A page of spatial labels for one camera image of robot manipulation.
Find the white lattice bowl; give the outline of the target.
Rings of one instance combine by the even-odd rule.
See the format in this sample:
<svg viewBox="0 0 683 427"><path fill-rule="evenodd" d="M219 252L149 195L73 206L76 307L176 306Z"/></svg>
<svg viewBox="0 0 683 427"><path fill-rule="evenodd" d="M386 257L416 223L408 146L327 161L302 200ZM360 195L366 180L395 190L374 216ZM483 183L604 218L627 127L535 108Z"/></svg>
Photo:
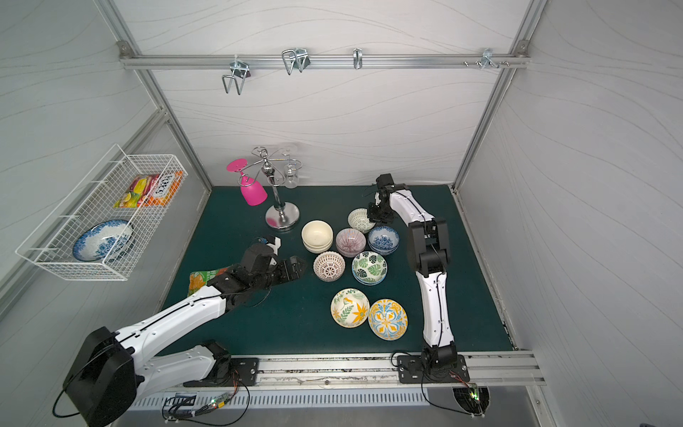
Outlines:
<svg viewBox="0 0 683 427"><path fill-rule="evenodd" d="M352 229L360 231L361 233L368 233L375 227L375 223L368 217L366 208L357 208L351 211L347 218L348 224Z"/></svg>
<svg viewBox="0 0 683 427"><path fill-rule="evenodd" d="M345 267L345 259L333 251L319 254L313 263L315 275L324 282L338 280L343 275Z"/></svg>

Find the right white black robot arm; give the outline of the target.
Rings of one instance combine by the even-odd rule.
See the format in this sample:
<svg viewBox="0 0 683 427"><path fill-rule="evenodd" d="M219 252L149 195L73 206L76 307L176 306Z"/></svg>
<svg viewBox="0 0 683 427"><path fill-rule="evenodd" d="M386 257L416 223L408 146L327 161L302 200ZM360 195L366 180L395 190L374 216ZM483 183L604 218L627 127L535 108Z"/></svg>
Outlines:
<svg viewBox="0 0 683 427"><path fill-rule="evenodd" d="M407 226L407 260L418 280L423 304L423 371L431 375L448 370L458 359L446 297L451 260L448 225L428 213L411 190L394 185L380 187L368 208L370 221L389 223L395 216Z"/></svg>

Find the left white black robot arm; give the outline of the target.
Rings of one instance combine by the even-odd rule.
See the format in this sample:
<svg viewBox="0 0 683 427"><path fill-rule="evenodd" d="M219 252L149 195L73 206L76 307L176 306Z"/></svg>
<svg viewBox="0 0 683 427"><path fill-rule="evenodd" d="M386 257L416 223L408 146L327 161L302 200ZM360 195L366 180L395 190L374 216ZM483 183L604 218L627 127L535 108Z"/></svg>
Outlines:
<svg viewBox="0 0 683 427"><path fill-rule="evenodd" d="M87 425L107 426L150 394L208 379L226 356L218 344L200 344L167 356L161 356L161 350L238 308L254 292L300 279L305 269L305 261L297 256L275 261L265 255L249 267L233 264L193 295L146 320L117 331L92 331L62 392Z"/></svg>

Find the blue yellow floral bowl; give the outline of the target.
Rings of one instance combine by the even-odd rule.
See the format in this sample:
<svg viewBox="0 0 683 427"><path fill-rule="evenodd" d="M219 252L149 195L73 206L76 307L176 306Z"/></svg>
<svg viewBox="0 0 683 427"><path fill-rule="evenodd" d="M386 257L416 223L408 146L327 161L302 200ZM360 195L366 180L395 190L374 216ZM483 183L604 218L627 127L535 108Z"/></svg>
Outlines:
<svg viewBox="0 0 683 427"><path fill-rule="evenodd" d="M397 341L408 328L405 309L391 299L374 302L370 307L367 321L372 332L384 341Z"/></svg>

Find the pink striped bowl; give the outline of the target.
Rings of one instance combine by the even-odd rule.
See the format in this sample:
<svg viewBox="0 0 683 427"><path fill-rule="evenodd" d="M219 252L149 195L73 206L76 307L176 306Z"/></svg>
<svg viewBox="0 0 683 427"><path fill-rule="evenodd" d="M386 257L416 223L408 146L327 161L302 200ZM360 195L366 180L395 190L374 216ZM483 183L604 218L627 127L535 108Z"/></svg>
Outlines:
<svg viewBox="0 0 683 427"><path fill-rule="evenodd" d="M337 252L338 252L339 254L341 254L343 257L346 257L346 258L354 258L354 257L357 256L358 254L363 253L363 252L364 252L364 249L352 250L352 251L345 251L345 250L343 250L343 249L338 248L338 249L337 249Z"/></svg>
<svg viewBox="0 0 683 427"><path fill-rule="evenodd" d="M336 248L345 251L360 250L366 248L366 236L352 228L340 231L335 238Z"/></svg>

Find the green leaf bowl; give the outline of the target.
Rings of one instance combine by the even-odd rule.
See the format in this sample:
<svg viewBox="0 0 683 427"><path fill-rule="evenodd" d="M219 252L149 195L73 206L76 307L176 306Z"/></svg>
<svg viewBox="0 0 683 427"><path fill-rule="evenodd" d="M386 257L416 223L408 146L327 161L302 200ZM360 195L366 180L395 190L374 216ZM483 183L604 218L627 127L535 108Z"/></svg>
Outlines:
<svg viewBox="0 0 683 427"><path fill-rule="evenodd" d="M356 272L353 273L353 277L357 282L365 286L379 285L386 278L385 275L361 277Z"/></svg>
<svg viewBox="0 0 683 427"><path fill-rule="evenodd" d="M366 251L355 256L351 265L352 275L356 272L361 277L387 275L388 263L376 252Z"/></svg>

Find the white lattice bowl back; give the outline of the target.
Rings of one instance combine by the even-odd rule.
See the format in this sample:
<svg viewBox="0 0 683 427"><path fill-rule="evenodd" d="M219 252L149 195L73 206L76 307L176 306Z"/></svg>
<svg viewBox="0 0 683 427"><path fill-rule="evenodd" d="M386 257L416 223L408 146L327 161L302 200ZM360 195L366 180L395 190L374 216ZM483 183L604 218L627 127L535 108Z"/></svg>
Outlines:
<svg viewBox="0 0 683 427"><path fill-rule="evenodd" d="M347 218L348 224L352 229L360 231L361 233L368 233L375 227L375 223L368 217L366 208L357 208L351 211Z"/></svg>

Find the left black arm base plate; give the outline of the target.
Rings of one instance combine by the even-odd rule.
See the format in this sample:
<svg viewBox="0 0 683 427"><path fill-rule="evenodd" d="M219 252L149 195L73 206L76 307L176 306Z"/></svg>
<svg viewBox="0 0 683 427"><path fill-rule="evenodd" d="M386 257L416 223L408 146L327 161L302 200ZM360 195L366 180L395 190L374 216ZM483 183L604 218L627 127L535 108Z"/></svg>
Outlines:
<svg viewBox="0 0 683 427"><path fill-rule="evenodd" d="M207 387L236 387L245 384L247 387L254 386L258 374L259 359L257 358L230 358L221 359L202 379L189 381L183 384L186 388Z"/></svg>

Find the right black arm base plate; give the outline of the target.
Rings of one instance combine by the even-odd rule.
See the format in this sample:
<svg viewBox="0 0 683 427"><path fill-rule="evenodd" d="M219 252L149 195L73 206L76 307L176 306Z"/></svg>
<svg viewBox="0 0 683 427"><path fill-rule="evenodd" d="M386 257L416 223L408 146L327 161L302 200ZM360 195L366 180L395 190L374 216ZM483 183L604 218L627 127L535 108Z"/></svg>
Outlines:
<svg viewBox="0 0 683 427"><path fill-rule="evenodd" d="M454 363L437 367L423 356L396 357L398 380L401 384L464 384L471 382L470 370L464 355L458 354Z"/></svg>

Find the blue patterned bowl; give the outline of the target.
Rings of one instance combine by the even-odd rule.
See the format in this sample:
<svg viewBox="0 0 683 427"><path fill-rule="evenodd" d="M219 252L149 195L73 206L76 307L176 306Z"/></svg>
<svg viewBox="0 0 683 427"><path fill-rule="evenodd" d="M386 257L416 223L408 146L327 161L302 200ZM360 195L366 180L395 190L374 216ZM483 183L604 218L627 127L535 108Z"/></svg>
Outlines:
<svg viewBox="0 0 683 427"><path fill-rule="evenodd" d="M370 249L371 249L373 252L376 252L377 254L380 254L380 255L382 255L382 256L386 256L386 255L393 254L394 252L396 252L397 249L398 249L398 246L393 246L393 247L377 247L377 246L371 245L371 246L370 246Z"/></svg>

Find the white lattice bowl front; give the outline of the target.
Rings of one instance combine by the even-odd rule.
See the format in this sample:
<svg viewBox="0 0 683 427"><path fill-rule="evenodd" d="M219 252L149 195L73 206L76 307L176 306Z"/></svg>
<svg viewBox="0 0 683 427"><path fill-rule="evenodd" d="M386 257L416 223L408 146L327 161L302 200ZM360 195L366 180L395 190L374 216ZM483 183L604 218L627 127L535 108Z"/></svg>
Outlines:
<svg viewBox="0 0 683 427"><path fill-rule="evenodd" d="M313 263L315 275L324 282L338 280L343 275L345 267L345 259L333 251L319 254Z"/></svg>

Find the cream bowl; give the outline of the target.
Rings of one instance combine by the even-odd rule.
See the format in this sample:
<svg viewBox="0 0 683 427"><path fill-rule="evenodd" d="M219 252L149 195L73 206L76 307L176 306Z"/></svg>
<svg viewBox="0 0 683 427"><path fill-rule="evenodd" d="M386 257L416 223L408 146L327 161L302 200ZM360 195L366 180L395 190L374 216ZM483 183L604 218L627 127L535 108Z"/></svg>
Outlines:
<svg viewBox="0 0 683 427"><path fill-rule="evenodd" d="M313 254L322 254L322 253L327 252L332 247L333 242L332 242L332 240L329 240L329 241L325 242L325 244L321 244L318 246L310 245L305 240L302 243L303 243L303 245L307 251L309 251Z"/></svg>
<svg viewBox="0 0 683 427"><path fill-rule="evenodd" d="M307 222L302 228L302 241L309 247L324 247L333 240L332 227L324 221Z"/></svg>

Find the yellow leaf patterned bowl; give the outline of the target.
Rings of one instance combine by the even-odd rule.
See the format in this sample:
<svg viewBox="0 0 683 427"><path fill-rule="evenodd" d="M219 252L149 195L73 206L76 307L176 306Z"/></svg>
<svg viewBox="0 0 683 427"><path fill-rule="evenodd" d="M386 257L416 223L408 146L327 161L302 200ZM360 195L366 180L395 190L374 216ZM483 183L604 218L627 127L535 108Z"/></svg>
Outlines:
<svg viewBox="0 0 683 427"><path fill-rule="evenodd" d="M334 322L344 328L361 326L367 320L369 309L368 298L356 288L346 288L338 292L330 305Z"/></svg>

